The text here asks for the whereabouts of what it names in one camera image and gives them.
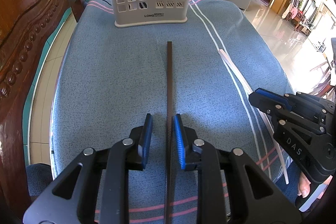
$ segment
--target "tile floor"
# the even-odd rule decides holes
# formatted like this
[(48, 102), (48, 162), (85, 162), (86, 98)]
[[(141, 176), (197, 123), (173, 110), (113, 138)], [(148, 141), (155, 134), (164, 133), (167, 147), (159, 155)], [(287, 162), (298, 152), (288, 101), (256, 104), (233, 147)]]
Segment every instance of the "tile floor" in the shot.
[(310, 70), (326, 60), (315, 50), (310, 39), (302, 32), (294, 31), (291, 22), (283, 20), (261, 0), (252, 0), (245, 16), (280, 62), (293, 90), (311, 92), (323, 72), (322, 68)]
[(63, 55), (76, 24), (71, 13), (55, 37), (38, 78), (30, 121), (30, 164), (40, 162), (50, 164), (49, 124), (51, 104)]
[[(325, 58), (315, 50), (307, 36), (295, 32), (294, 26), (270, 10), (260, 0), (252, 0), (245, 15), (279, 60), (294, 91), (310, 92), (322, 76), (322, 69), (310, 72)], [(49, 123), (58, 70), (76, 27), (71, 14), (60, 29), (41, 71), (30, 124), (30, 163), (50, 164)]]

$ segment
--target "fingernail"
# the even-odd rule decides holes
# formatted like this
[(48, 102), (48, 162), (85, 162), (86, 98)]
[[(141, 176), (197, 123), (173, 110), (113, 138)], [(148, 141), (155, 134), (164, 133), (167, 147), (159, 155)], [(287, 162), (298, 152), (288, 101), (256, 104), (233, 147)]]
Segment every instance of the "fingernail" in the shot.
[(307, 190), (303, 190), (302, 191), (302, 197), (306, 198), (308, 196), (308, 191)]

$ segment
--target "silver rivet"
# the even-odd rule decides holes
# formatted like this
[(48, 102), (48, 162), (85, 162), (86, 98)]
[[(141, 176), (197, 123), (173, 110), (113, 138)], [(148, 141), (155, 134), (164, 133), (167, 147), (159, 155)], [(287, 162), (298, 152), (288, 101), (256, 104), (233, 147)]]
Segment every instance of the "silver rivet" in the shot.
[(131, 138), (123, 139), (123, 145), (131, 145), (133, 140)]
[(241, 156), (242, 154), (244, 154), (243, 150), (240, 148), (235, 148), (233, 150), (233, 154), (235, 154), (236, 156)]
[(202, 145), (204, 145), (204, 141), (202, 139), (196, 139), (196, 140), (194, 140), (194, 144), (196, 146), (202, 146)]
[(91, 147), (85, 148), (84, 151), (83, 151), (83, 154), (84, 154), (85, 156), (90, 156), (90, 155), (92, 155), (92, 154), (93, 154), (93, 148), (91, 148)]

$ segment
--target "carved wooden chair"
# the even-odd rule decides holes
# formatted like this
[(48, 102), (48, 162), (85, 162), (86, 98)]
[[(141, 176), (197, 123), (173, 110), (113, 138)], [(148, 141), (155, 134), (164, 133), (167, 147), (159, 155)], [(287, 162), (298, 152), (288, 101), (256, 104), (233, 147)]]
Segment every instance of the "carved wooden chair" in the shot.
[(0, 203), (22, 219), (31, 204), (22, 139), (22, 111), (43, 46), (72, 8), (85, 0), (0, 0)]

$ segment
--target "dark brown stick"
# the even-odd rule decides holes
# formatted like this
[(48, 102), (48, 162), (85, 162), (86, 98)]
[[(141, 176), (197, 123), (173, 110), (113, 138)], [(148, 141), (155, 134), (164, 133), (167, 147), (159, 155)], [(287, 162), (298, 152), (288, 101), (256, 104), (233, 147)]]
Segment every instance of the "dark brown stick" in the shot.
[(172, 43), (167, 42), (167, 131), (166, 131), (166, 189), (164, 224), (170, 224), (170, 181), (171, 181), (171, 150), (172, 150), (172, 112), (173, 112), (173, 61)]

